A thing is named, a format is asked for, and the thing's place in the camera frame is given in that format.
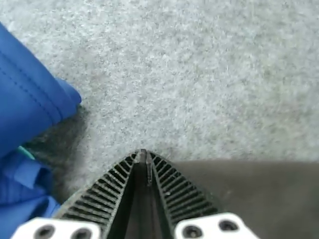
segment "fabric seam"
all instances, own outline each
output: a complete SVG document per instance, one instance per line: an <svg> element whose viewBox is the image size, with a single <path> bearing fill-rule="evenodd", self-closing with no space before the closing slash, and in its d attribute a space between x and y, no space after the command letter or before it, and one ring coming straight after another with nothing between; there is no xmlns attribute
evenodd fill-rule
<svg viewBox="0 0 319 239"><path fill-rule="evenodd" d="M49 111L36 99L36 97L34 97L34 95L32 95L27 89L25 89L23 86L19 85L11 76L9 76L5 71L3 71L3 69L0 67L0 72L4 75L7 76L13 83L14 85L16 85L20 90L22 90L23 92L25 92L36 104L38 104L43 111L48 115L48 117L51 120L51 123L54 124L53 121L53 117L51 116L51 114L49 113Z"/></svg>
<svg viewBox="0 0 319 239"><path fill-rule="evenodd" d="M47 98L48 100L54 105L54 107L57 109L57 111L59 112L59 115L60 115L60 120L61 121L63 119L63 116L62 116L62 113L60 111L60 109L58 108L58 106L51 100L51 98L49 97L49 95L36 83L34 82L31 77L29 77L21 68L19 68L17 66L17 64L15 64L9 57L7 57L1 50L0 50L0 54L5 58L7 59L8 62L10 62L15 68L18 69L18 71L20 73L22 73L31 83L33 83L35 85L35 87L38 88L38 90L40 90L40 92L42 92Z"/></svg>

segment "black ridges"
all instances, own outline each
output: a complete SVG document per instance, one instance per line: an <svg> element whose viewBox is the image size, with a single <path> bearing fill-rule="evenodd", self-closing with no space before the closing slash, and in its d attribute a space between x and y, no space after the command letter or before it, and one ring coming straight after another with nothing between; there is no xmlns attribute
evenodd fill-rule
<svg viewBox="0 0 319 239"><path fill-rule="evenodd" d="M222 211L217 199L205 194L187 180L168 161L154 153L153 172L171 233L179 221L217 214Z"/></svg>
<svg viewBox="0 0 319 239"><path fill-rule="evenodd" d="M62 218L95 222L102 229L102 238L106 238L127 191L135 157L135 153L131 154L111 168L67 209Z"/></svg>

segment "white mounting plate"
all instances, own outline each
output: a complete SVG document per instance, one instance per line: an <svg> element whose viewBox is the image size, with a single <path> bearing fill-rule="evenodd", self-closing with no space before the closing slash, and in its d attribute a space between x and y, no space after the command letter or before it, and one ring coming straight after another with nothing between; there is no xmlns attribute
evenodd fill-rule
<svg viewBox="0 0 319 239"><path fill-rule="evenodd" d="M87 229L90 231L91 236L83 237L85 239L100 238L100 228L95 223L49 218L35 218L18 227L11 239L44 239L46 237L37 237L36 234L40 228L46 225L53 226L54 228L53 234L49 237L50 239L71 239L72 235L74 235L75 232L78 232L79 229Z"/></svg>
<svg viewBox="0 0 319 239"><path fill-rule="evenodd" d="M233 231L223 230L222 225L233 223ZM193 235L187 236L186 228L199 229L199 233L193 232ZM221 213L212 216L206 216L195 219L180 221L175 228L175 239L259 239L246 225L243 220L233 213Z"/></svg>

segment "gray carpet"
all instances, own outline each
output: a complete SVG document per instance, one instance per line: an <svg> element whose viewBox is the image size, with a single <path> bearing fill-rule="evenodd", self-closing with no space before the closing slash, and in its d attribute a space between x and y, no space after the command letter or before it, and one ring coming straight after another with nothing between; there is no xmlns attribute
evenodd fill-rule
<svg viewBox="0 0 319 239"><path fill-rule="evenodd" d="M1 0L0 21L83 97L28 147L64 200L137 148L316 161L319 2Z"/></svg>

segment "blue cloth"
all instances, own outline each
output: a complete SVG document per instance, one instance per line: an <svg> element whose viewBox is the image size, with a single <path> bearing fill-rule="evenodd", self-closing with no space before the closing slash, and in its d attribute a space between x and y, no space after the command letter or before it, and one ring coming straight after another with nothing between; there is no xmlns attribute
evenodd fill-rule
<svg viewBox="0 0 319 239"><path fill-rule="evenodd" d="M19 146L76 113L79 93L48 70L0 24L0 232L11 237L33 217L50 217L50 170Z"/></svg>

